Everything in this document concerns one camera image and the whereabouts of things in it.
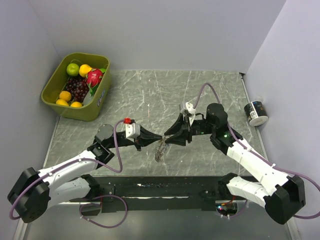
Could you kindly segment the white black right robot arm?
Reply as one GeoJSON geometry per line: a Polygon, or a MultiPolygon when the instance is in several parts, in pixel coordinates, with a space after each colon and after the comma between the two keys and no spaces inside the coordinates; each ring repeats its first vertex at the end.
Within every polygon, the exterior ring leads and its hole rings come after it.
{"type": "Polygon", "coordinates": [[[245,168],[257,181],[251,182],[229,173],[219,182],[218,193],[223,199],[245,198],[263,207],[277,223],[283,225],[305,206],[305,185],[297,176],[277,170],[262,160],[248,142],[230,128],[228,114],[219,103],[211,103],[200,120],[194,106],[183,102],[175,123],[164,133],[166,144],[185,146],[194,136],[209,135],[212,145],[245,168]]]}

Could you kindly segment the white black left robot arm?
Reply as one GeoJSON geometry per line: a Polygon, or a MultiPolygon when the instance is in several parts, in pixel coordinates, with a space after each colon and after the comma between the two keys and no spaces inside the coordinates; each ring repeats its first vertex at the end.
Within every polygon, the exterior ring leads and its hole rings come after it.
{"type": "Polygon", "coordinates": [[[89,172],[105,167],[115,173],[123,171],[108,166],[108,162],[119,156],[120,147],[134,146],[137,151],[162,139],[135,122],[125,124],[118,132],[110,124],[99,127],[93,143],[79,155],[52,167],[35,170],[25,169],[10,190],[7,199],[11,203],[9,218],[22,219],[30,223],[38,219],[47,209],[74,199],[95,200],[100,186],[89,172]]]}

